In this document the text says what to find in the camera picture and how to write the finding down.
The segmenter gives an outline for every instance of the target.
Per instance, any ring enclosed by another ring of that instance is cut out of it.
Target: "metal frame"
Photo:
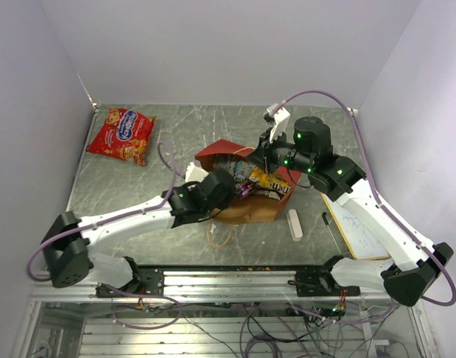
[[[72,190],[66,209],[69,210],[72,198],[75,192],[75,187],[78,182],[78,177],[81,172],[85,156],[85,148],[90,141],[90,136],[96,122],[98,109],[95,107],[92,122],[84,142],[84,147],[81,152],[81,157],[78,163],[78,169],[73,181]],[[171,271],[166,272],[165,276],[165,294],[173,297],[181,303],[193,302],[279,302],[279,301],[324,301],[336,302],[338,297],[298,297],[295,289],[292,286],[285,284],[286,279],[294,278],[294,271],[207,271],[200,276],[200,273],[194,271]],[[42,276],[48,277],[47,272],[43,272]],[[194,286],[187,286],[187,280],[191,280]],[[97,298],[95,289],[98,283],[86,282],[79,283],[73,287],[65,289],[55,289],[50,282],[35,283],[34,289],[29,296],[29,302],[22,320],[22,326],[19,330],[11,358],[26,357],[30,346],[32,336],[37,329],[40,320],[41,312],[46,302],[71,302],[71,303],[134,303],[136,298]],[[373,289],[361,289],[361,294],[355,297],[348,297],[347,301],[378,301],[389,299],[385,292],[376,291]],[[145,302],[163,302],[157,299],[144,299]],[[419,302],[415,307],[409,309],[410,318],[413,328],[425,358],[437,358],[440,356],[439,348],[434,339],[434,331],[425,313],[423,302]],[[367,339],[369,328],[364,327],[364,335]],[[382,340],[375,340],[375,345],[382,345]]]

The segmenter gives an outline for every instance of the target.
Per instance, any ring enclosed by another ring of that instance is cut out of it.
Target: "red paper bag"
[[[244,159],[253,150],[253,148],[220,139],[200,151],[195,156],[195,159],[201,163],[204,170],[212,172],[213,162],[217,154],[233,154],[239,156],[240,159]],[[301,176],[300,172],[291,171],[290,173],[295,182],[289,178],[287,170],[284,167],[280,167],[273,173],[273,175],[281,177],[290,185],[290,190],[281,200],[267,198],[261,195],[250,195],[242,200],[234,199],[232,205],[227,210],[223,210],[216,216],[216,220],[226,224],[248,224],[275,220],[289,201],[290,196],[296,188],[296,183]]]

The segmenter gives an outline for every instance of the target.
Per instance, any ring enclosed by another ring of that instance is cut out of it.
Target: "pen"
[[[326,216],[327,216],[326,212],[322,213],[322,220],[324,220],[324,224],[325,224],[325,226],[327,226],[329,233],[331,233],[332,239],[334,240],[334,243],[337,246],[337,250],[339,250],[339,254],[341,254],[339,245],[337,244],[337,241],[335,241],[334,234],[332,233],[331,226],[329,225]]]

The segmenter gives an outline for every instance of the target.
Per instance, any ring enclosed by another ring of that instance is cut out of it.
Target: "white eraser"
[[[202,182],[208,175],[203,168],[199,168],[196,166],[194,162],[191,162],[189,166],[186,168],[186,177],[184,179],[185,182],[188,181],[199,181]]]
[[[287,212],[287,222],[289,223],[290,234],[293,236],[294,241],[302,239],[301,223],[297,216],[297,211],[291,209]]]

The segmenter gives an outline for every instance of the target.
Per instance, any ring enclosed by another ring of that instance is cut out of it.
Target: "gray countertop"
[[[146,166],[86,153],[71,210],[78,216],[91,216],[130,207],[146,201],[168,187],[170,172],[157,157],[156,143],[173,144],[178,163],[187,165],[196,153],[220,138],[246,146],[256,146],[262,131],[265,107],[193,106],[193,105],[99,105],[91,139],[99,132],[110,107],[127,107],[146,116],[156,116],[146,156]],[[302,116],[318,116],[331,127],[334,150],[361,164],[350,122],[338,109],[288,107],[291,113],[288,138],[293,124]],[[307,178],[300,183],[308,184]],[[286,212],[297,210],[304,237],[294,242]],[[283,213],[266,224],[243,224],[234,228],[229,242],[221,248],[207,243],[209,222],[184,225],[176,229],[146,233],[120,242],[106,254],[130,256],[139,264],[158,265],[297,265],[322,264],[339,254],[331,234],[321,218],[327,208],[314,189],[296,188]],[[348,248],[331,220],[340,250]],[[216,223],[213,241],[220,243],[230,227]]]

